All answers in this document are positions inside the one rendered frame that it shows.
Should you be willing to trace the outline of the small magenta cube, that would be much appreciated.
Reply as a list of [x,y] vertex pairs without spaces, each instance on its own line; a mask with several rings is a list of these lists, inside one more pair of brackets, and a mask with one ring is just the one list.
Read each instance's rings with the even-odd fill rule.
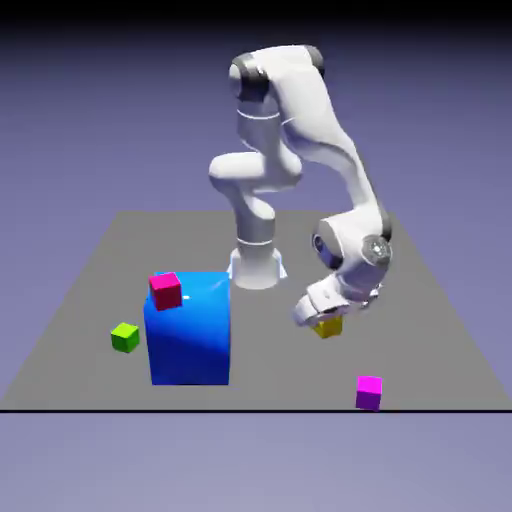
[[381,377],[359,376],[357,378],[355,407],[360,410],[379,411],[382,388]]

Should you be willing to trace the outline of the small red cube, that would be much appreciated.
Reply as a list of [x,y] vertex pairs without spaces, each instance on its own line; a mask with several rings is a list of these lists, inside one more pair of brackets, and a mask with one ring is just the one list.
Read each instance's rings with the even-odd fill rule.
[[149,290],[155,308],[158,311],[165,311],[182,306],[181,282],[174,272],[150,276]]

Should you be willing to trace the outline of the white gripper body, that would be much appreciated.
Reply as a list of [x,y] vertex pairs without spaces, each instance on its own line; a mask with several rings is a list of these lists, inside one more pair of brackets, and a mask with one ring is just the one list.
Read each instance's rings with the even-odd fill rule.
[[337,280],[321,280],[307,288],[293,310],[293,318],[298,326],[316,326],[350,307],[351,302],[341,295]]

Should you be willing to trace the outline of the small green cube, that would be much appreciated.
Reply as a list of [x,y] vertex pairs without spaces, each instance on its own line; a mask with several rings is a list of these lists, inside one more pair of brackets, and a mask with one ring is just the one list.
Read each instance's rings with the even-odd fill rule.
[[110,333],[114,350],[131,353],[140,343],[139,327],[125,322],[119,323]]

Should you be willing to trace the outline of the small yellow cube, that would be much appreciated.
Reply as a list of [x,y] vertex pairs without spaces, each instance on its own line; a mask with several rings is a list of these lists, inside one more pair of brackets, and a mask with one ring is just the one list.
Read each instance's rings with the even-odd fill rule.
[[343,317],[335,316],[324,319],[313,326],[312,330],[322,339],[339,336],[343,331]]

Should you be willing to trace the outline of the large blue box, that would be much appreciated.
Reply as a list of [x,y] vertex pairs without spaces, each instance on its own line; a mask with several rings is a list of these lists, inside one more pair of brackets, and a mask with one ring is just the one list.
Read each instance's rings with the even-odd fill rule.
[[174,272],[182,306],[155,308],[149,290],[143,307],[154,385],[227,385],[230,376],[230,278],[225,271]]

